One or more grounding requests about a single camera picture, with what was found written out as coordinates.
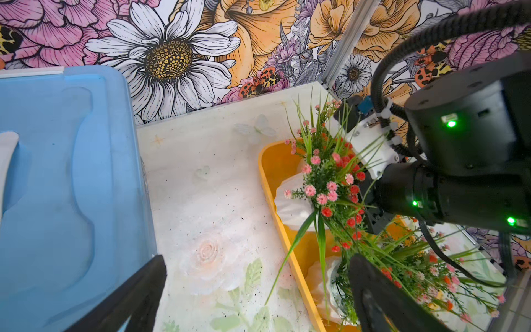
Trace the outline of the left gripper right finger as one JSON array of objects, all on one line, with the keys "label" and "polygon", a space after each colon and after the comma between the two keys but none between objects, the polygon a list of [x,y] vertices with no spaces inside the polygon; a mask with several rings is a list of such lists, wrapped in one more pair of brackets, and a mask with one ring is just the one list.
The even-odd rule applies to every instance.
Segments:
[{"label": "left gripper right finger", "polygon": [[351,258],[348,277],[362,331],[449,331],[361,254]]}]

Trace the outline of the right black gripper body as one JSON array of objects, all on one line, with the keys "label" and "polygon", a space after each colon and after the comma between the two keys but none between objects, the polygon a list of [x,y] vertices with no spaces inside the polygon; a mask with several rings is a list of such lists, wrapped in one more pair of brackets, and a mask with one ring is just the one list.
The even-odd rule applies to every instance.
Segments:
[{"label": "right black gripper body", "polygon": [[361,196],[364,204],[364,223],[367,226],[367,232],[378,235],[394,219],[394,215],[388,213],[380,206],[379,196],[375,189],[376,185],[363,182],[360,186]]}]

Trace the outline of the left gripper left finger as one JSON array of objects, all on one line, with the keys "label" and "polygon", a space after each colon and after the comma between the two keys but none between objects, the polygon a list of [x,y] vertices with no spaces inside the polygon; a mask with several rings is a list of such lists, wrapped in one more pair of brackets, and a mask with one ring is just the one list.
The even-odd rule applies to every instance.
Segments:
[{"label": "left gripper left finger", "polygon": [[167,279],[156,255],[68,331],[153,331]]}]

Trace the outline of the pink red potted gypsophila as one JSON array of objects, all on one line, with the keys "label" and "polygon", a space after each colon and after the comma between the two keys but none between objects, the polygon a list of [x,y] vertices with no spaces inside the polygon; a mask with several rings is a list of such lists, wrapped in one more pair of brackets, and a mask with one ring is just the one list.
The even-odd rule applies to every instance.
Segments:
[{"label": "pink red potted gypsophila", "polygon": [[[337,101],[318,105],[316,110],[310,120],[298,113],[300,128],[284,142],[290,147],[290,153],[302,162],[299,172],[302,184],[289,185],[276,197],[285,201],[288,207],[308,203],[311,210],[296,227],[297,233],[284,261],[289,261],[308,229],[313,228],[317,237],[320,271],[325,273],[328,266],[325,261],[326,231],[329,230],[335,239],[332,250],[341,254],[346,265],[350,264],[354,254],[359,253],[386,277],[393,279],[393,270],[384,261],[388,254],[376,245],[376,237],[370,234],[367,225],[368,209],[376,207],[367,198],[376,182],[369,180],[369,163],[362,161],[361,152],[355,152],[342,128],[354,110],[350,104]],[[362,189],[363,185],[367,185],[368,189]]]}]

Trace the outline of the orange flower potted plant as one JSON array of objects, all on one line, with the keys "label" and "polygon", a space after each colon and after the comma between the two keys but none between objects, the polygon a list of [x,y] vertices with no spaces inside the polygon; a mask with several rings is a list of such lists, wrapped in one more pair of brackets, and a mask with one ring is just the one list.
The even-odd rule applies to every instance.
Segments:
[{"label": "orange flower potted plant", "polygon": [[500,316],[503,283],[466,263],[486,265],[475,247],[453,253],[443,232],[353,234],[308,269],[306,283],[320,316],[361,331],[451,331],[457,321],[480,331]]}]

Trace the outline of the yellow plastic tray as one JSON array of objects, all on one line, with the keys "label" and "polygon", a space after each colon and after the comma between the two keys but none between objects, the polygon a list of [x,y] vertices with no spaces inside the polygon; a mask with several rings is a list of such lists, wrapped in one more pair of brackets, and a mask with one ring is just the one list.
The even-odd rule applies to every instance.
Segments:
[{"label": "yellow plastic tray", "polygon": [[[258,168],[261,180],[261,186],[264,191],[270,212],[274,219],[274,225],[282,248],[287,253],[295,240],[297,232],[291,230],[282,223],[277,214],[275,198],[277,189],[283,181],[296,175],[297,167],[301,158],[290,153],[291,148],[283,141],[273,142],[261,150],[258,157]],[[359,331],[355,326],[341,326],[337,323],[325,320],[319,314],[315,301],[311,295],[310,289],[306,283],[308,270],[312,265],[319,262],[319,246],[317,236],[313,231],[308,231],[300,240],[298,246],[293,250],[290,256],[285,260],[291,268],[295,277],[297,288],[301,297],[312,326],[316,331]]]}]

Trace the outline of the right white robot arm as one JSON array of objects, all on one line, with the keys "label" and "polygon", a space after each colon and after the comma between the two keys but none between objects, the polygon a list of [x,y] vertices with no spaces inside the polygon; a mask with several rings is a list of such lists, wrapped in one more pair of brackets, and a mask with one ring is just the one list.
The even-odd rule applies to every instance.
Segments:
[{"label": "right white robot arm", "polygon": [[530,53],[467,65],[413,94],[403,106],[383,93],[386,74],[415,51],[446,40],[503,32],[530,23],[529,1],[509,1],[453,16],[391,51],[372,79],[371,107],[349,98],[332,117],[355,153],[384,143],[362,192],[366,225],[378,234],[395,214],[434,224],[495,230],[512,284],[510,237],[530,233]]}]

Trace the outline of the blue lid storage box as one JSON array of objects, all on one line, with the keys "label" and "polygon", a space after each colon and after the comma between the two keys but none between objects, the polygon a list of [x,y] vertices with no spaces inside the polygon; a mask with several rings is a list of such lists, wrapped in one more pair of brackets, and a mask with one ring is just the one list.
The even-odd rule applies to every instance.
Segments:
[{"label": "blue lid storage box", "polygon": [[129,87],[106,66],[1,72],[1,330],[63,331],[157,253]]}]

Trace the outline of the right aluminium corner post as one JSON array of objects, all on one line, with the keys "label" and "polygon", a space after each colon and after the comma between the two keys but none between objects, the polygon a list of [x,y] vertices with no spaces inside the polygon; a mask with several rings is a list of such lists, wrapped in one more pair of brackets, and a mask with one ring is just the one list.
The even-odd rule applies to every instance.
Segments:
[{"label": "right aluminium corner post", "polygon": [[371,17],[379,3],[379,1],[359,1],[354,8],[352,18],[346,25],[346,30],[342,34],[341,40],[337,42],[333,49],[332,56],[326,63],[322,77],[319,80],[319,83],[326,90],[332,90],[337,76],[339,76],[340,69],[352,53],[365,28],[370,23]]}]

